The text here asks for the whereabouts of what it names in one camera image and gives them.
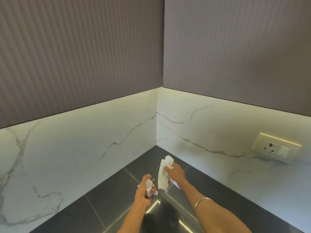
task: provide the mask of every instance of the metal bangle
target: metal bangle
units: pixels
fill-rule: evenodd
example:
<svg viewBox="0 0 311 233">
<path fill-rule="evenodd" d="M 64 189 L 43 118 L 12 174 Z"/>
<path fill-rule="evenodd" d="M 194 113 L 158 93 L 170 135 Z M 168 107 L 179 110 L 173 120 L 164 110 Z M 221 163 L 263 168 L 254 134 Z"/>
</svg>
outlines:
<svg viewBox="0 0 311 233">
<path fill-rule="evenodd" d="M 194 212 L 195 212 L 195 213 L 196 213 L 196 207 L 197 207 L 197 205 L 198 205 L 202 200 L 211 200 L 211 201 L 213 201 L 212 199 L 207 198 L 207 197 L 204 197 L 204 198 L 199 199 L 199 200 L 197 201 L 197 203 L 195 204 L 195 206 L 194 206 Z"/>
</svg>

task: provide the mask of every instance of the white marble wall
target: white marble wall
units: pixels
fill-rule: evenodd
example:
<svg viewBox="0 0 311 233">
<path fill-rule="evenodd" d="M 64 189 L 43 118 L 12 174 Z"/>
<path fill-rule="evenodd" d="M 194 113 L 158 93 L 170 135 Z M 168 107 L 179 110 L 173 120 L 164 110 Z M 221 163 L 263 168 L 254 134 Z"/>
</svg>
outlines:
<svg viewBox="0 0 311 233">
<path fill-rule="evenodd" d="M 311 232 L 311 118 L 157 89 L 157 145 L 255 202 Z M 252 151 L 259 132 L 302 144 L 292 164 Z"/>
<path fill-rule="evenodd" d="M 156 90 L 0 130 L 0 232 L 29 232 L 156 144 Z"/>
</svg>

